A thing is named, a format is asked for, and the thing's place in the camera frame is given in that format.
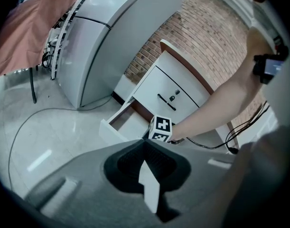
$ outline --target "hand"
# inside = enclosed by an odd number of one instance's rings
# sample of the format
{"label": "hand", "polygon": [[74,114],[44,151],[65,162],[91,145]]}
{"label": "hand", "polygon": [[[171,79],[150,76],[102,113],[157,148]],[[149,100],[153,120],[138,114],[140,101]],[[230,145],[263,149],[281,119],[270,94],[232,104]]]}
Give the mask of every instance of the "hand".
{"label": "hand", "polygon": [[178,134],[178,126],[179,125],[172,126],[172,136],[169,139],[169,142],[172,141],[172,140],[177,141],[177,140],[180,140],[181,139],[180,136],[179,136],[179,134]]}

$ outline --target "wire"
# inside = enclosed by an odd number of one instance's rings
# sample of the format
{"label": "wire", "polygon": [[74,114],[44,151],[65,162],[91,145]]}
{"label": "wire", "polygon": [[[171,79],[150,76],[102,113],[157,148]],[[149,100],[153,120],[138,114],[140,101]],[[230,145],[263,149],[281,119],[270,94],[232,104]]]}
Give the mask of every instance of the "wire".
{"label": "wire", "polygon": [[25,124],[25,123],[26,123],[26,122],[27,122],[27,121],[28,121],[32,116],[36,115],[37,113],[40,113],[40,112],[43,112],[43,111],[47,111],[47,110],[80,111],[80,112],[92,111],[92,110],[95,110],[95,109],[97,109],[97,108],[99,108],[99,107],[101,107],[101,106],[107,104],[107,103],[111,100],[112,95],[113,95],[113,93],[111,94],[110,98],[109,98],[105,103],[103,103],[103,104],[101,104],[101,105],[98,105],[98,106],[96,106],[96,107],[94,107],[94,108],[91,108],[91,109],[75,110],[75,109],[54,108],[54,107],[52,107],[52,108],[41,109],[41,110],[39,110],[39,111],[34,112],[33,114],[31,114],[31,115],[30,115],[30,116],[29,116],[29,117],[28,117],[28,118],[27,118],[27,119],[22,123],[22,125],[20,125],[20,127],[18,128],[18,130],[17,130],[17,132],[16,132],[16,134],[15,134],[15,137],[14,137],[14,139],[13,139],[13,142],[12,142],[11,148],[10,148],[9,159],[8,159],[8,176],[9,176],[9,182],[10,182],[10,188],[11,188],[11,190],[13,191],[12,180],[11,180],[11,174],[10,174],[10,160],[11,160],[11,154],[12,154],[13,146],[14,146],[14,143],[15,143],[16,137],[17,137],[18,133],[20,132],[21,128],[23,127],[23,125],[24,125],[24,124]]}
{"label": "wire", "polygon": [[51,62],[52,62],[52,57],[54,55],[54,51],[52,52],[52,54],[50,54],[50,53],[51,53],[51,51],[47,51],[42,56],[41,66],[44,67],[44,68],[50,68],[51,67]]}
{"label": "wire", "polygon": [[[203,148],[206,148],[206,149],[210,149],[210,150],[214,150],[214,149],[217,149],[219,147],[222,147],[224,145],[226,145],[226,148],[228,149],[228,151],[230,151],[231,153],[234,153],[234,154],[237,154],[238,153],[238,149],[236,148],[232,148],[232,147],[229,147],[228,146],[228,143],[233,140],[234,138],[236,138],[239,134],[241,134],[243,131],[245,131],[247,128],[249,128],[250,126],[252,126],[265,112],[267,112],[267,110],[269,109],[269,106],[263,111],[265,105],[266,105],[267,101],[264,102],[264,104],[260,107],[259,109],[259,113],[257,115],[257,117],[255,118],[251,118],[249,119],[248,121],[236,126],[235,128],[233,128],[229,133],[228,135],[226,136],[226,139],[225,139],[225,143],[222,143],[216,147],[208,147],[206,145],[203,145],[203,144],[199,144],[197,142],[195,142],[194,140],[190,139],[189,137],[187,137],[187,139],[189,141],[191,141],[193,144],[197,145],[197,146],[200,146],[200,147],[203,147]],[[236,132],[232,133],[236,128],[244,125],[248,123],[246,126],[242,127],[241,129],[237,130]]]}

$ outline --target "cabinet door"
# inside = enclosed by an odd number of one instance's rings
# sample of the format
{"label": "cabinet door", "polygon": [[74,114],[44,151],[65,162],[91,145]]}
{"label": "cabinet door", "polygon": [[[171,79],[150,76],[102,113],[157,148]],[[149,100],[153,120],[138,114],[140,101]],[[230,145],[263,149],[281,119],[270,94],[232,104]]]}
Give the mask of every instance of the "cabinet door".
{"label": "cabinet door", "polygon": [[[173,108],[167,105],[158,94]],[[198,109],[183,89],[157,67],[150,72],[133,97],[152,114],[170,117],[175,124]]]}
{"label": "cabinet door", "polygon": [[80,107],[90,65],[108,30],[100,23],[73,18],[62,43],[56,76],[60,87],[75,108]]}

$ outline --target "wrist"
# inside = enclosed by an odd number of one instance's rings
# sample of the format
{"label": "wrist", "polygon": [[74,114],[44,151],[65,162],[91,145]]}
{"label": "wrist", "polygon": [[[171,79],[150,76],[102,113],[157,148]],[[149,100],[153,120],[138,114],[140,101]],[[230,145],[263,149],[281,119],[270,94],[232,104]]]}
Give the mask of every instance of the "wrist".
{"label": "wrist", "polygon": [[172,127],[172,136],[171,136],[171,139],[177,141],[177,140],[180,140],[182,138],[183,138],[183,136],[182,136],[182,134],[180,132],[180,126],[179,126],[179,124],[174,125]]}

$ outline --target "white tiled floor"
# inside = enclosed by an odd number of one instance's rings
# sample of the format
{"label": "white tiled floor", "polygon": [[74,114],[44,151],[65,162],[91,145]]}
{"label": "white tiled floor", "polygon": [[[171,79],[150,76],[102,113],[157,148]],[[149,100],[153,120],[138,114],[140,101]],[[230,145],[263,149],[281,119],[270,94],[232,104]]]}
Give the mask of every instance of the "white tiled floor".
{"label": "white tiled floor", "polygon": [[[48,72],[43,68],[33,72],[36,104],[32,100],[28,71],[0,77],[0,180],[6,187],[9,187],[9,150],[21,124],[41,109],[73,109],[57,81],[50,80]],[[105,98],[87,108],[94,108],[107,100]],[[120,105],[112,98],[103,107],[92,111],[47,110],[31,117],[18,133],[11,155],[10,174],[14,191],[24,197],[39,180],[73,157],[106,147],[98,135],[100,121],[108,119],[119,109]]]}

